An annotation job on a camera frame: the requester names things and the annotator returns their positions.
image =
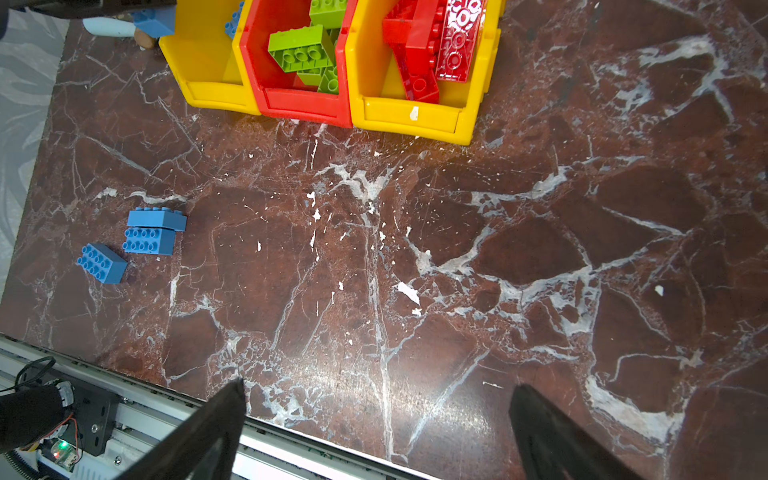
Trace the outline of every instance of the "transparent red lego brick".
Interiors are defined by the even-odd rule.
[[[465,83],[478,32],[485,21],[485,0],[448,0],[446,6],[435,76],[438,80]]]

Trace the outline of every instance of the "plastic storage bin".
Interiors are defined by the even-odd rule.
[[[346,42],[349,103],[356,127],[418,135],[469,145],[502,31],[505,0],[488,0],[469,80],[438,82],[440,104],[406,100],[392,49],[382,38],[382,20],[398,0],[359,0]]]
[[[243,16],[250,6],[246,0]],[[240,0],[178,0],[176,34],[160,39],[170,70],[194,107],[260,114],[237,48],[245,22],[234,40],[224,30],[239,7]]]
[[[319,93],[317,87],[306,87],[296,73],[285,73],[267,50],[271,34],[310,25],[311,0],[253,0],[240,49],[256,103],[263,114],[352,128],[345,46],[357,2],[347,2],[336,42],[339,94],[334,95]]]

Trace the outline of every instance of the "green lego brick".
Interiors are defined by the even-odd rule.
[[[267,50],[286,73],[336,65],[333,42],[322,25],[273,33]]]
[[[323,79],[323,70],[320,68],[298,71],[296,74],[299,75],[299,78],[307,87],[317,87],[320,85],[320,80]]]
[[[312,0],[310,18],[313,25],[324,28],[341,28],[346,14],[347,0]]]
[[[336,67],[328,67],[323,70],[323,79],[317,91],[324,94],[339,94],[339,71]]]
[[[341,28],[334,28],[328,31],[328,36],[331,37],[331,41],[334,45],[336,44],[336,41],[339,40],[339,35],[341,35]]]

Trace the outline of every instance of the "blue toy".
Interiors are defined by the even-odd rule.
[[[120,283],[128,263],[102,243],[89,243],[83,247],[78,265],[102,283]]]
[[[152,38],[166,37],[176,33],[176,7],[146,8],[131,13],[134,25]]]
[[[129,227],[170,228],[177,232],[187,229],[187,218],[179,211],[168,207],[138,207],[128,213]]]
[[[240,24],[240,15],[243,13],[243,5],[245,2],[240,2],[240,9],[232,14],[232,21],[224,24],[224,31],[233,40],[235,39],[235,33],[237,33],[237,26]]]
[[[176,232],[164,228],[129,228],[125,231],[125,253],[173,255]]]

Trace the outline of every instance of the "gray fabric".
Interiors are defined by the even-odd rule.
[[[0,41],[0,293],[68,28],[67,20],[11,11]]]

